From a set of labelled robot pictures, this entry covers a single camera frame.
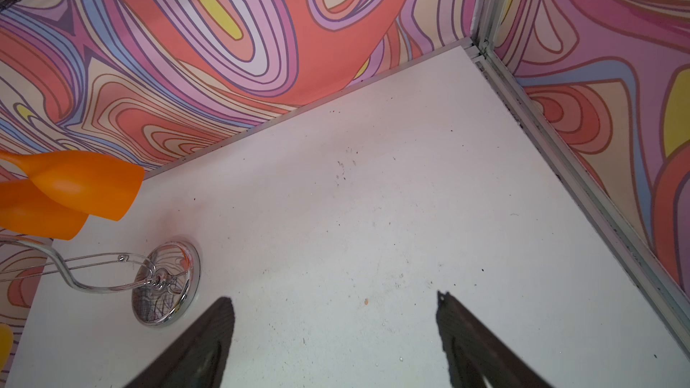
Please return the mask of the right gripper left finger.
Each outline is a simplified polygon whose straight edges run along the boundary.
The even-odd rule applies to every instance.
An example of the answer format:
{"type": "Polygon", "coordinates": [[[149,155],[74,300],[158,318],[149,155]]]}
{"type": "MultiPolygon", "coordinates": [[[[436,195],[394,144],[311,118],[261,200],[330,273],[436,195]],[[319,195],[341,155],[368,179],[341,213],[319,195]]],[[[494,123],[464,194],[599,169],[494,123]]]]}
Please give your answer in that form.
{"type": "Polygon", "coordinates": [[[232,300],[221,297],[128,386],[221,386],[234,328],[232,300]]]}

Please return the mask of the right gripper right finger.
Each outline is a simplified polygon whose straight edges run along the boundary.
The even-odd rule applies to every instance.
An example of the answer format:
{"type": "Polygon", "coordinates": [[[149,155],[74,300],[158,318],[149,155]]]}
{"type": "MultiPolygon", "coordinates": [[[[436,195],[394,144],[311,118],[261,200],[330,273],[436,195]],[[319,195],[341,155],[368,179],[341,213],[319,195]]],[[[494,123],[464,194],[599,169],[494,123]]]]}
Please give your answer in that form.
{"type": "Polygon", "coordinates": [[[449,292],[437,298],[436,322],[453,387],[551,386],[449,292]]]}

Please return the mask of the dark yellow wine glass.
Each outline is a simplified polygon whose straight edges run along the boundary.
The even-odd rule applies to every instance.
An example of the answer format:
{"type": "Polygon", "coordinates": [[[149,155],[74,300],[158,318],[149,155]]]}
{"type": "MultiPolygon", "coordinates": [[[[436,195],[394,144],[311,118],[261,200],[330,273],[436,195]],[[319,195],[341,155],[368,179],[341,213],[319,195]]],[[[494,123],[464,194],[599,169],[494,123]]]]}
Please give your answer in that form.
{"type": "Polygon", "coordinates": [[[9,361],[14,348],[13,329],[5,324],[0,324],[0,371],[3,371],[9,361]]]}

